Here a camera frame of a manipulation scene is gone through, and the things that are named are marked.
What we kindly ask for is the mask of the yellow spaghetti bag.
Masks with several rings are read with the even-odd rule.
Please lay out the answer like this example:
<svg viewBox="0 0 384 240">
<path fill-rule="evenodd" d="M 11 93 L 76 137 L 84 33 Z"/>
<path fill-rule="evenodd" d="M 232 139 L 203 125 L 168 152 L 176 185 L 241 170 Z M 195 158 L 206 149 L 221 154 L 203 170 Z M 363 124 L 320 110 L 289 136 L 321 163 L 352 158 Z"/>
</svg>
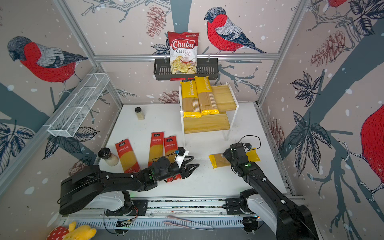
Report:
<svg viewBox="0 0 384 240">
<path fill-rule="evenodd" d="M 200 118 L 202 114 L 196 81 L 181 82 L 181 91 L 184 118 Z"/>
<path fill-rule="evenodd" d="M 195 81 L 202 116 L 219 114 L 209 77 L 195 76 Z"/>
<path fill-rule="evenodd" d="M 250 162 L 259 162 L 260 158 L 257 154 L 256 148 L 246 151 L 246 156 Z M 213 169 L 230 166 L 230 162 L 224 157 L 223 154 L 209 155 L 209 160 Z"/>
</svg>

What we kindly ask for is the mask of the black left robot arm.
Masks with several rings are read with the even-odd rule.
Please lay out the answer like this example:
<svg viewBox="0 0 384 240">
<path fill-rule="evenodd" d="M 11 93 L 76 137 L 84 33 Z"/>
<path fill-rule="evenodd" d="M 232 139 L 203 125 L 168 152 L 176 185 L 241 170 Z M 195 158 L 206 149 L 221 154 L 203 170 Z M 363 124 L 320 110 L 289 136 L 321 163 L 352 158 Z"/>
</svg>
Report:
<svg viewBox="0 0 384 240">
<path fill-rule="evenodd" d="M 106 210 L 109 216 L 129 215 L 135 205 L 131 200 L 130 191 L 146 192 L 158 186 L 158 182 L 165 181 L 180 175 L 182 179 L 190 177 L 200 166 L 191 164 L 193 156 L 185 156 L 182 164 L 171 163 L 168 158 L 162 157 L 150 167 L 140 170 L 137 173 L 110 173 L 101 171 L 97 165 L 65 179 L 61 183 L 61 196 L 58 200 L 60 205 L 59 213 L 69 215 L 83 210 L 93 200 L 98 200 L 99 195 L 110 192 L 121 192 L 122 206 L 111 208 L 103 202 L 100 209 Z"/>
</svg>

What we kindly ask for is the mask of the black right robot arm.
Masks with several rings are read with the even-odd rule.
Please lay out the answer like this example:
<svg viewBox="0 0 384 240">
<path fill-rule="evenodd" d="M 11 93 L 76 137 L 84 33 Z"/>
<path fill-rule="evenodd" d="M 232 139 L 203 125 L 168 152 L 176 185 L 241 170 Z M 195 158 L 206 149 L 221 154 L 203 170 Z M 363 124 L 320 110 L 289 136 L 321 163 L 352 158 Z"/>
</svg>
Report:
<svg viewBox="0 0 384 240">
<path fill-rule="evenodd" d="M 319 239 L 311 211 L 280 192 L 261 167 L 249 161 L 244 144 L 232 144 L 224 152 L 224 157 L 238 176 L 252 187 L 244 191 L 243 211 L 260 216 L 278 240 Z"/>
</svg>

